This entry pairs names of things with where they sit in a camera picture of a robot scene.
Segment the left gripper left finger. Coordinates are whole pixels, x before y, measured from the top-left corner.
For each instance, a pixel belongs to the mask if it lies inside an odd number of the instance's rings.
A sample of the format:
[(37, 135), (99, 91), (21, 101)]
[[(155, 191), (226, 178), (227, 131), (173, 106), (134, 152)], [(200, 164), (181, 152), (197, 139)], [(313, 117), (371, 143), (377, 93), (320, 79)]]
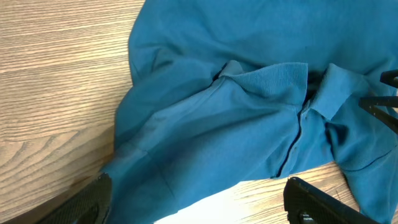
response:
[(39, 224), (104, 224), (110, 203), (112, 180), (100, 173), (47, 202)]

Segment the blue polo shirt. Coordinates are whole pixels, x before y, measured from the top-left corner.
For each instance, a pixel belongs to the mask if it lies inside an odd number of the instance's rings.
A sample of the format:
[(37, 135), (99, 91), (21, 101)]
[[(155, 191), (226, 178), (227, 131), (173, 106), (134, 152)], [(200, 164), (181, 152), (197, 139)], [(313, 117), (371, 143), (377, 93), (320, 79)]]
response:
[(359, 107), (394, 95), (396, 1), (149, 0), (129, 39), (109, 223), (154, 223), (245, 180), (335, 161), (390, 223), (397, 135)]

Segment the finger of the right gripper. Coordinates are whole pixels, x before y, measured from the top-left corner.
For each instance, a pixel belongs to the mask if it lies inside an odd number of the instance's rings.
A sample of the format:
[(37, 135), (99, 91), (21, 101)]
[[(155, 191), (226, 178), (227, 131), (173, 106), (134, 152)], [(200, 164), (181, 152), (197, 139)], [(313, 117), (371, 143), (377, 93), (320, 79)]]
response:
[(380, 82), (398, 88), (398, 70), (389, 70), (381, 73)]
[(397, 134), (397, 118), (379, 108), (380, 106), (396, 108), (396, 96), (363, 97), (359, 100), (359, 106)]

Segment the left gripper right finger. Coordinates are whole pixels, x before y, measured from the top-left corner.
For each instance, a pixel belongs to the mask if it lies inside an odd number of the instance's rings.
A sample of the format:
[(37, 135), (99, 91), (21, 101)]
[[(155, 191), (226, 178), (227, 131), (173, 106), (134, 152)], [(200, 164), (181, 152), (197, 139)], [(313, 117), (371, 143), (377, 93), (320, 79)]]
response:
[(283, 197), (290, 224), (377, 224), (298, 177), (288, 179)]

